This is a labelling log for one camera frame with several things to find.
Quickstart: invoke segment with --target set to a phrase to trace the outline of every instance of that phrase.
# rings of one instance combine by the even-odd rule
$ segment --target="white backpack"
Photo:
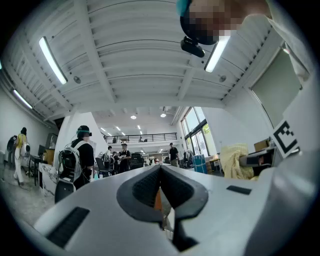
[[[74,183],[82,174],[78,148],[86,144],[80,141],[75,147],[66,147],[59,153],[59,178]]]
[[[30,144],[27,141],[24,141],[23,137],[24,136],[22,136],[22,146],[20,148],[20,156],[23,158],[28,158],[30,156]]]

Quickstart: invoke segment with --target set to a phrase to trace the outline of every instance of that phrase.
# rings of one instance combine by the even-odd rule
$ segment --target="white wall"
[[[255,151],[254,144],[267,139],[272,131],[266,113],[258,100],[242,88],[225,108],[203,107],[217,153],[221,146],[247,143],[249,153]]]
[[[91,112],[78,113],[66,116],[60,128],[60,133],[55,146],[53,164],[57,168],[59,165],[59,152],[77,138],[76,132],[80,126],[88,126],[92,136],[90,140],[96,143],[95,158],[98,157],[100,152],[106,152],[108,144],[100,133],[96,121]]]
[[[39,145],[46,145],[49,133],[58,129],[47,128],[14,103],[0,87],[0,151],[6,152],[8,140],[26,127],[27,140],[32,155],[38,155]]]

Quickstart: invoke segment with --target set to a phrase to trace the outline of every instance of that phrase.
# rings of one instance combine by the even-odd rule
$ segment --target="camera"
[[[199,44],[196,41],[186,36],[180,42],[180,45],[181,49],[187,53],[195,55],[199,58],[203,58],[205,56],[205,51],[201,48],[201,46],[199,46]]]

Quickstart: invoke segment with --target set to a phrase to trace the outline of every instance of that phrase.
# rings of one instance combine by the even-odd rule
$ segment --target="black rubber pad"
[[[245,195],[249,195],[251,192],[251,189],[249,189],[249,188],[240,187],[240,186],[233,186],[233,185],[228,186],[226,189],[231,190],[233,192],[245,194]]]
[[[81,207],[74,208],[67,217],[48,235],[48,240],[63,248],[77,228],[80,227],[90,211]]]

